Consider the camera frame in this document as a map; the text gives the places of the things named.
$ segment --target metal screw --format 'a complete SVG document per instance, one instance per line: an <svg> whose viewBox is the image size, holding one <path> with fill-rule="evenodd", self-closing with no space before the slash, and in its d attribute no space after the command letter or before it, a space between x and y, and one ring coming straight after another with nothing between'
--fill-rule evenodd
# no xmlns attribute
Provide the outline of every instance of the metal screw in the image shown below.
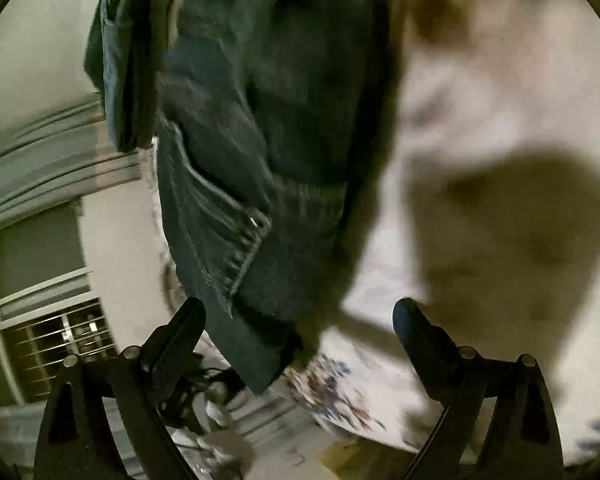
<svg viewBox="0 0 600 480"><path fill-rule="evenodd" d="M536 360L529 354L524 354L522 356L522 364L528 366L529 368L533 368L536 366Z"/></svg>
<svg viewBox="0 0 600 480"><path fill-rule="evenodd" d="M65 368L71 368L72 366L75 366L78 364L78 356L68 355L67 357L64 358L64 360L62 361L62 364L64 365Z"/></svg>
<svg viewBox="0 0 600 480"><path fill-rule="evenodd" d="M473 359L475 357L475 350L470 346L461 346L460 347L460 356L463 359Z"/></svg>
<svg viewBox="0 0 600 480"><path fill-rule="evenodd" d="M140 355L140 347L128 346L123 350L122 355L125 359L135 359Z"/></svg>

